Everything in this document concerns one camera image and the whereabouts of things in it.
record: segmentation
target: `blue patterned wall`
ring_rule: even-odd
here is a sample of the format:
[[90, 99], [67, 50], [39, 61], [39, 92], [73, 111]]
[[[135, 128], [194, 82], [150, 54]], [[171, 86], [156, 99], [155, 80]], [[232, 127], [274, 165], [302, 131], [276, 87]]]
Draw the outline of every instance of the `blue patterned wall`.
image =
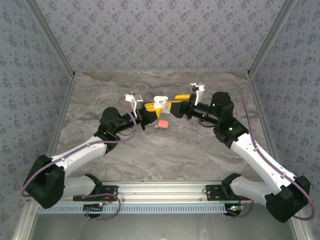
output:
[[283, 0], [37, 0], [73, 70], [247, 70]]
[[320, 2], [299, 0], [254, 77], [279, 157], [311, 181], [320, 239]]
[[47, 153], [69, 78], [23, 1], [0, 1], [0, 239], [9, 240], [35, 158]]

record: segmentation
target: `pink sponge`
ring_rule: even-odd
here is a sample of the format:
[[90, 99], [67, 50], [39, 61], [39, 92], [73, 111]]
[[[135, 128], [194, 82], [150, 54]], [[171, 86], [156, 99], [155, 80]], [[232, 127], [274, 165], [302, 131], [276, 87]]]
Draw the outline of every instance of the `pink sponge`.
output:
[[169, 122], [166, 120], [159, 120], [158, 127], [162, 129], [167, 129], [169, 127]]

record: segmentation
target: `marble surface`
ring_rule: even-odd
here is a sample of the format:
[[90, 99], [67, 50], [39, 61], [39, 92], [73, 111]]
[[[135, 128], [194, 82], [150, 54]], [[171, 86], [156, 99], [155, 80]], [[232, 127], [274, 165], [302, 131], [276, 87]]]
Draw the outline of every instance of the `marble surface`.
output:
[[[152, 102], [154, 96], [174, 98], [177, 94], [190, 93], [191, 82], [208, 84], [221, 78], [234, 80], [240, 85], [256, 140], [267, 149], [244, 72], [86, 72], [75, 75], [56, 154], [90, 138], [98, 128], [105, 108], [116, 107], [124, 114], [118, 100], [127, 93], [141, 94], [145, 102]], [[248, 127], [240, 95], [231, 83], [208, 88], [201, 102], [209, 104], [216, 91], [230, 94], [235, 117]], [[241, 157], [215, 138], [212, 128], [202, 127], [197, 119], [178, 119], [166, 114], [160, 119], [169, 121], [168, 129], [157, 128], [157, 122], [147, 125], [145, 131], [139, 126], [132, 140], [118, 144], [114, 150], [83, 165], [71, 176], [91, 173], [101, 180], [199, 181], [223, 180], [231, 173], [240, 173], [248, 179], [260, 180]]]

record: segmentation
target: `purple cable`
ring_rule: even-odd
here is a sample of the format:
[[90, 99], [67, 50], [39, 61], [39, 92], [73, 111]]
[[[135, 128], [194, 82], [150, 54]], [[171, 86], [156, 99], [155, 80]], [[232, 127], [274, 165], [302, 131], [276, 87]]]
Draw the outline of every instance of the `purple cable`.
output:
[[119, 207], [116, 210], [116, 212], [112, 215], [112, 216], [108, 216], [108, 217], [101, 217], [101, 218], [92, 218], [89, 216], [89, 212], [91, 211], [91, 209], [93, 209], [93, 207], [90, 207], [87, 211], [86, 211], [86, 217], [88, 218], [88, 220], [93, 220], [93, 221], [105, 221], [105, 220], [109, 220], [109, 219], [113, 219], [114, 217], [116, 217], [121, 209], [121, 201], [119, 199], [119, 197], [117, 195], [114, 195], [112, 193], [101, 193], [101, 194], [95, 194], [95, 195], [79, 195], [79, 197], [86, 197], [86, 198], [95, 198], [95, 197], [102, 197], [102, 196], [110, 196], [110, 197], [114, 197], [116, 198], [116, 200], [119, 203]]
[[300, 217], [300, 216], [293, 216], [294, 218], [298, 219], [298, 220], [303, 220], [303, 221], [309, 221], [311, 219], [313, 219], [316, 215], [316, 206], [314, 204], [314, 201], [311, 199], [311, 197], [308, 195], [308, 193], [306, 193], [306, 191], [300, 187], [295, 181], [291, 180], [287, 175], [285, 175], [281, 170], [279, 170], [276, 166], [274, 166], [272, 164], [272, 162], [270, 162], [264, 155], [263, 153], [257, 148], [257, 144], [256, 144], [256, 140], [255, 140], [255, 137], [254, 137], [254, 131], [252, 129], [252, 125], [251, 125], [251, 121], [250, 121], [250, 118], [249, 118], [249, 113], [248, 113], [248, 110], [247, 110], [247, 107], [246, 107], [246, 103], [245, 103], [245, 98], [242, 94], [242, 91], [241, 91], [241, 88], [240, 86], [233, 80], [230, 80], [230, 79], [220, 79], [218, 81], [215, 81], [213, 83], [210, 83], [208, 84], [207, 86], [205, 86], [205, 88], [210, 88], [216, 84], [219, 84], [219, 83], [224, 83], [224, 82], [230, 82], [230, 83], [233, 83], [236, 88], [238, 89], [239, 91], [239, 94], [241, 96], [241, 101], [242, 101], [242, 104], [243, 104], [243, 108], [244, 108], [244, 111], [245, 111], [245, 115], [246, 115], [246, 119], [247, 119], [247, 122], [248, 122], [248, 125], [249, 125], [249, 132], [250, 132], [250, 137], [251, 137], [251, 141], [252, 141], [252, 144], [256, 150], [256, 152], [260, 155], [260, 157], [270, 166], [272, 167], [277, 173], [279, 173], [281, 176], [283, 176], [286, 180], [288, 180], [290, 183], [292, 183], [297, 189], [299, 189], [299, 191], [301, 191], [301, 193], [306, 197], [306, 199], [309, 201], [310, 203], [310, 206], [311, 206], [311, 215], [309, 217]]
[[243, 214], [243, 215], [241, 215], [241, 216], [238, 216], [237, 214], [235, 214], [235, 213], [232, 212], [232, 211], [227, 211], [227, 212], [228, 212], [229, 214], [234, 215], [237, 219], [243, 219], [244, 217], [248, 216], [248, 215], [252, 212], [252, 210], [254, 209], [254, 204], [255, 204], [255, 201], [252, 201], [249, 210], [248, 210], [245, 214]]
[[[123, 99], [124, 99], [124, 97], [122, 97], [122, 98], [119, 99], [119, 104], [120, 104], [121, 107], [123, 107], [124, 110], [129, 114], [130, 118], [131, 118], [132, 121], [133, 121], [133, 125], [134, 125], [134, 131], [133, 131], [133, 134], [132, 134], [130, 137], [128, 137], [128, 138], [126, 138], [126, 139], [123, 139], [123, 140], [119, 140], [119, 141], [103, 141], [103, 140], [101, 140], [101, 141], [94, 141], [94, 142], [90, 143], [89, 146], [83, 145], [83, 146], [81, 146], [81, 147], [76, 148], [75, 150], [73, 150], [73, 151], [69, 152], [68, 154], [64, 155], [63, 158], [70, 157], [71, 155], [73, 155], [73, 154], [81, 151], [82, 149], [88, 148], [88, 147], [90, 147], [90, 146], [92, 146], [92, 145], [95, 145], [95, 144], [120, 144], [120, 143], [125, 143], [125, 142], [129, 141], [130, 139], [132, 139], [132, 138], [136, 135], [137, 130], [138, 130], [137, 122], [136, 122], [134, 116], [131, 114], [131, 112], [121, 103], [121, 101], [122, 101]], [[22, 197], [30, 197], [30, 195], [25, 194], [25, 190], [26, 190], [26, 188], [28, 187], [28, 185], [29, 185], [42, 171], [44, 171], [44, 170], [46, 170], [47, 168], [49, 168], [50, 166], [52, 166], [52, 165], [60, 162], [61, 160], [62, 160], [62, 157], [61, 157], [61, 158], [58, 158], [57, 160], [54, 160], [54, 161], [50, 162], [49, 164], [43, 166], [43, 167], [40, 168], [38, 171], [36, 171], [36, 172], [28, 179], [28, 181], [26, 181], [26, 183], [23, 185], [22, 190], [21, 190], [21, 196], [22, 196]]]

